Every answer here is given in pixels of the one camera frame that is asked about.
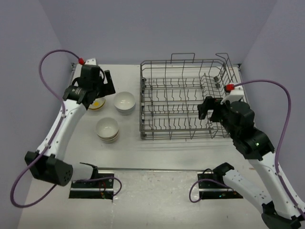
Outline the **green floral bowl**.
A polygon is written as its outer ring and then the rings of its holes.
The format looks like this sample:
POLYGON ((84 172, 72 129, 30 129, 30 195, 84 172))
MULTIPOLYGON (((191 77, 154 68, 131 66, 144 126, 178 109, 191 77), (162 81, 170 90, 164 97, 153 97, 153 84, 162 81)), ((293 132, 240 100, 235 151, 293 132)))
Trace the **green floral bowl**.
POLYGON ((99 107, 89 107, 88 109, 89 110, 92 110, 92 111, 98 111, 98 110, 101 110, 103 108, 103 106, 99 106, 99 107))

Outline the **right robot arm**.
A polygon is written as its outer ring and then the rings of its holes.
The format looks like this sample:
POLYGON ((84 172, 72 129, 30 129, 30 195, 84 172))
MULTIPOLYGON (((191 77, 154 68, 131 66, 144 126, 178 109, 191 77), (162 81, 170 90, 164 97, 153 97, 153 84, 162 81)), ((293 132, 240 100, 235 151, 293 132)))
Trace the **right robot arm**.
POLYGON ((269 137, 254 125, 254 111, 239 100, 221 102, 208 96, 197 106, 199 119, 209 110, 211 122, 220 123, 229 134, 236 150, 248 161, 265 187, 262 191, 243 177, 232 165, 223 163, 213 169, 212 182, 217 187, 227 186, 250 202, 261 214, 270 229, 299 229, 305 220, 305 203, 275 161, 275 148, 269 137))

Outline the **beige bowl orange flower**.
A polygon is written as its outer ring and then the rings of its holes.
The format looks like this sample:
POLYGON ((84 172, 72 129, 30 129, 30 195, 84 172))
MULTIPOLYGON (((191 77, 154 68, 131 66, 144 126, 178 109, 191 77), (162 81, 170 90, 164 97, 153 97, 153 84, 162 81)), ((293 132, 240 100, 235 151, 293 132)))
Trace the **beige bowl orange flower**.
POLYGON ((118 131, 118 122, 110 117, 100 119, 95 126, 95 132, 101 138, 111 138, 115 136, 118 131))

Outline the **white bowl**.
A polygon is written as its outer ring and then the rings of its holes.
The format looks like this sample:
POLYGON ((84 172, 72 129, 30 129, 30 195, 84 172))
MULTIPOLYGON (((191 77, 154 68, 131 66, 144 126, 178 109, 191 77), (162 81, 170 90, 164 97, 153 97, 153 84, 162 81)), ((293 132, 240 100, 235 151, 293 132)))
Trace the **white bowl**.
POLYGON ((134 109, 129 109, 129 110, 120 110, 120 109, 117 109, 118 113, 120 115, 130 115, 134 112, 134 109))
POLYGON ((136 101, 134 96, 130 92, 120 92, 116 94, 113 103, 133 104, 136 103, 136 101))
POLYGON ((125 104, 125 103, 116 103, 114 104, 114 107, 120 110, 129 110, 129 109, 135 109, 136 103, 133 104, 125 104))

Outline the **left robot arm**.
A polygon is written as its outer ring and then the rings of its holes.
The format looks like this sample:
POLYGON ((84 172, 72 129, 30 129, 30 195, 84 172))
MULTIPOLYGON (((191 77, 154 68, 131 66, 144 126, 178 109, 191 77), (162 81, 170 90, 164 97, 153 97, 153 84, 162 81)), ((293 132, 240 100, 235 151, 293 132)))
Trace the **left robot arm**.
POLYGON ((28 151, 25 162, 35 179, 67 185, 73 167, 64 162, 68 143, 80 119, 97 98, 115 94, 111 73, 97 65, 85 64, 81 74, 66 88, 63 104, 45 140, 36 151, 28 151))

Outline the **beige bowl colourful leaves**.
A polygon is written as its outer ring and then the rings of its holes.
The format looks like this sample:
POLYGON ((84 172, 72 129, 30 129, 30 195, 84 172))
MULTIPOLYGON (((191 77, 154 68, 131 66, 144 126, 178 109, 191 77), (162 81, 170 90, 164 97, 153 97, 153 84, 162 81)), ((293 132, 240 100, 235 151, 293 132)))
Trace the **beige bowl colourful leaves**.
POLYGON ((117 138, 113 138, 113 139, 101 139, 102 142, 107 143, 107 144, 114 143, 117 140, 118 140, 117 138))

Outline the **beige bowl small flowers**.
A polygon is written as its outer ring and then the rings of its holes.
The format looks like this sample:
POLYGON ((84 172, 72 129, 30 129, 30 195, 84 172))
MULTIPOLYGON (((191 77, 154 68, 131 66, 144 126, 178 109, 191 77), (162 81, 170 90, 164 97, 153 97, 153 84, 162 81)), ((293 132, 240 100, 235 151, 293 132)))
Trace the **beige bowl small flowers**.
POLYGON ((113 138, 117 138, 118 136, 119 136, 119 132, 117 132, 115 135, 113 135, 111 137, 101 137, 101 136, 98 135, 98 137, 100 139, 113 139, 113 138))

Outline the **yellow checked bowl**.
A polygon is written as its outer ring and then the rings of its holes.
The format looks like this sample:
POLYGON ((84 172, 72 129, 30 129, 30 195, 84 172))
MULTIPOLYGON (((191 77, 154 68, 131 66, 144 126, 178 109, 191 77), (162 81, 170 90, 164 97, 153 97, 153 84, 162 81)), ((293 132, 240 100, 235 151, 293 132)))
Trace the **yellow checked bowl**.
POLYGON ((89 107, 99 107, 104 106, 105 98, 97 98, 93 101, 93 103, 89 107))

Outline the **white bowl front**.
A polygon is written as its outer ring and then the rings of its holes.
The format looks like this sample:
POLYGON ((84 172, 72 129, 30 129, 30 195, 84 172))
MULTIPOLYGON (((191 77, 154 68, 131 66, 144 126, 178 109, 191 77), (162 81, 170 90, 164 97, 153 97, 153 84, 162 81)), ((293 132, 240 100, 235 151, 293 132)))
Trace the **white bowl front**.
POLYGON ((120 92, 116 94, 113 103, 133 104, 136 103, 136 101, 134 96, 130 92, 120 92))

